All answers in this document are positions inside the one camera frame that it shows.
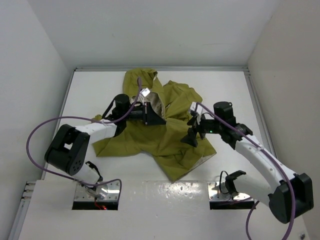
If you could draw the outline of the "olive green hooded jacket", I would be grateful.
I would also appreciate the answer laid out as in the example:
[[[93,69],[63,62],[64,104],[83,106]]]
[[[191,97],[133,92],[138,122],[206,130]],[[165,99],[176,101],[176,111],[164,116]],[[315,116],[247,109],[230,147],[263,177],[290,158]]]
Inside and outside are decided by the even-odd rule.
[[[149,153],[168,179],[175,182],[217,153],[206,138],[197,137],[197,147],[181,142],[188,131],[191,103],[202,102],[203,99],[186,83],[170,80],[162,84],[157,71],[152,68],[135,68],[125,73],[122,91],[131,98],[138,91],[137,79],[141,79],[142,87],[149,88],[161,101],[166,124],[147,126],[141,121],[128,121],[120,135],[93,143],[94,152],[97,157]]]

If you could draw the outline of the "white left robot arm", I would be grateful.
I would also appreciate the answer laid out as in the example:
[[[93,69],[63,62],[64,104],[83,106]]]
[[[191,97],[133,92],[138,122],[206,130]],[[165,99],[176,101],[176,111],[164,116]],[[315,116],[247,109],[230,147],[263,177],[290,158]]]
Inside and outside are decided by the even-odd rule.
[[[146,126],[166,124],[150,101],[131,102],[128,95],[118,94],[103,113],[101,120],[81,126],[62,125],[49,145],[44,159],[82,185],[93,189],[102,182],[103,177],[93,163],[85,160],[88,146],[119,136],[128,121],[140,121]]]

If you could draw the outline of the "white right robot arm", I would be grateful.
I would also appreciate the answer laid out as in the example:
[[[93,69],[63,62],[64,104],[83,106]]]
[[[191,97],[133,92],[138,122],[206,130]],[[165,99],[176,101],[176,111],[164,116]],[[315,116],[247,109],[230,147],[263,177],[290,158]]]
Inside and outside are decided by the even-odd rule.
[[[244,193],[269,207],[275,218],[283,224],[301,216],[314,207],[313,183],[306,174],[297,174],[274,157],[257,139],[253,131],[238,123],[231,102],[220,101],[213,111],[199,102],[189,108],[192,118],[182,143],[194,148],[197,136],[218,134],[233,150],[245,157],[264,177],[256,180],[243,170],[225,177],[222,186],[227,194]]]

